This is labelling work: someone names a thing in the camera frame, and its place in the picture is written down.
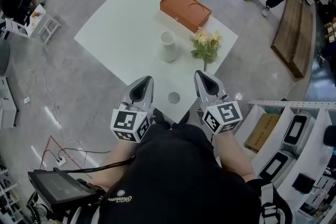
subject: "hole in table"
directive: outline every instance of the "hole in table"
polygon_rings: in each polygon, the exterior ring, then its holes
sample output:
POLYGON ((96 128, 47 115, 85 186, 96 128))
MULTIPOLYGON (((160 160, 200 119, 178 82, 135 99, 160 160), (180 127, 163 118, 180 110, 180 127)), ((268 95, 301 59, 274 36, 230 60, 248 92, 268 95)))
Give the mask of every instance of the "hole in table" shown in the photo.
POLYGON ((177 104, 180 101, 181 97, 177 92, 171 92, 168 94, 168 101, 171 104, 177 104))

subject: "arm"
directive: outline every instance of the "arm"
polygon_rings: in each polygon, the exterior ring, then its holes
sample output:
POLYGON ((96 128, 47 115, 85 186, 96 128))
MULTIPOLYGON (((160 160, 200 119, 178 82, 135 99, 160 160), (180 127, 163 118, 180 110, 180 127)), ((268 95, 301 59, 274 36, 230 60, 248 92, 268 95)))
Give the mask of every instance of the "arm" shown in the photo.
MULTIPOLYGON (((130 159, 135 153, 136 146, 137 144, 135 143, 119 141, 117 146, 111 151, 110 155, 101 163, 101 166, 130 159)), ((119 181, 127 168, 128 165, 123 165, 95 172, 93 173, 91 183, 108 191, 119 181)))
POLYGON ((241 176, 245 182, 256 179, 251 162, 245 157, 232 132, 215 135, 222 168, 241 176))

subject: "orange wooden box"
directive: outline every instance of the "orange wooden box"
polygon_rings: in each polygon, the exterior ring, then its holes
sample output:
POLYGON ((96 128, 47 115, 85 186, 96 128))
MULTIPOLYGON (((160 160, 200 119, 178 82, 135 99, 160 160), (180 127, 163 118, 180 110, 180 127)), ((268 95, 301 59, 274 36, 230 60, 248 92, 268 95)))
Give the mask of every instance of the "orange wooden box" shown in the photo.
POLYGON ((196 0, 161 0, 160 10, 194 33, 206 23, 212 12, 196 0))

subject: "black shirt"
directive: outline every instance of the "black shirt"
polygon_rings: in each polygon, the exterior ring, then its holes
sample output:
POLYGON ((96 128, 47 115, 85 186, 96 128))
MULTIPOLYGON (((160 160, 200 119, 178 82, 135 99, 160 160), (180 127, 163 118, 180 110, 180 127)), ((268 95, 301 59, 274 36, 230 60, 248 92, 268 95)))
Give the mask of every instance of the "black shirt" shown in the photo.
POLYGON ((15 18, 18 12, 20 0, 1 0, 1 9, 9 18, 15 18))
POLYGON ((178 130, 140 144, 136 154, 105 195, 99 224, 259 223, 258 193, 178 130))

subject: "glossy floor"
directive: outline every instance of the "glossy floor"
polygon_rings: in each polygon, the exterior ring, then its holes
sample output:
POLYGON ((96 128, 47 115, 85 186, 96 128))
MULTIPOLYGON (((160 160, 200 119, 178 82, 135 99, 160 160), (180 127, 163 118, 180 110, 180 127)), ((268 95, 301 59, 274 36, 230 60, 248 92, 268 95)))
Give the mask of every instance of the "glossy floor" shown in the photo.
MULTIPOLYGON (((60 147, 78 148, 74 139, 65 141, 72 137, 91 151, 108 151, 116 143, 109 129, 110 120, 125 85, 74 40, 78 30, 105 1, 47 0, 46 10, 62 24, 48 46, 18 36, 9 38, 11 59, 7 77, 20 112, 15 128, 0 131, 0 154, 20 184, 23 201, 33 191, 27 171, 39 168, 50 136, 59 144, 48 145, 55 154, 60 147), (23 106, 26 95, 31 102, 23 106), (61 112, 57 119, 62 134, 53 116, 58 111, 53 109, 61 112)), ((212 9, 213 16, 239 37, 217 72, 232 98, 282 99, 293 78, 271 51, 270 44, 284 4, 274 8, 265 19, 260 12, 265 0, 198 1, 212 9)), ((80 166, 84 165, 83 155, 68 153, 80 166)), ((89 154, 86 162, 100 163, 103 158, 102 154, 89 154)), ((45 163, 48 169, 57 166, 49 152, 45 163)), ((70 164, 74 165, 72 160, 68 160, 70 164)))

